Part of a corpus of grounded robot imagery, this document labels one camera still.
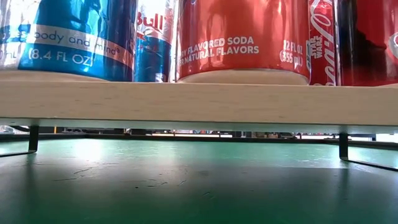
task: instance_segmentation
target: dark green surface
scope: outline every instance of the dark green surface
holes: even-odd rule
[[[398,164],[395,151],[350,156]],[[330,145],[41,141],[0,158],[0,223],[398,223],[398,174]]]

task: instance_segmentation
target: metal shelf leg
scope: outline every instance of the metal shelf leg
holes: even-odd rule
[[[39,127],[31,126],[29,132],[29,147],[27,152],[13,152],[13,153],[5,153],[0,154],[0,157],[8,157],[8,156],[20,156],[27,155],[37,152],[37,145],[39,143]]]
[[[386,169],[386,170],[398,172],[398,169],[395,167],[374,164],[372,162],[364,162],[364,161],[357,161],[357,160],[349,159],[348,158],[348,134],[346,134],[346,133],[340,133],[339,156],[342,161],[354,162],[354,163],[365,165],[365,166],[371,166],[371,167],[376,167],[376,168],[380,168],[380,169]]]

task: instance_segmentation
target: red can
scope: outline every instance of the red can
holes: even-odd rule
[[[398,84],[398,0],[335,0],[345,86]]]
[[[179,81],[308,85],[308,2],[184,0]]]
[[[333,12],[332,0],[310,0],[310,85],[336,85]]]

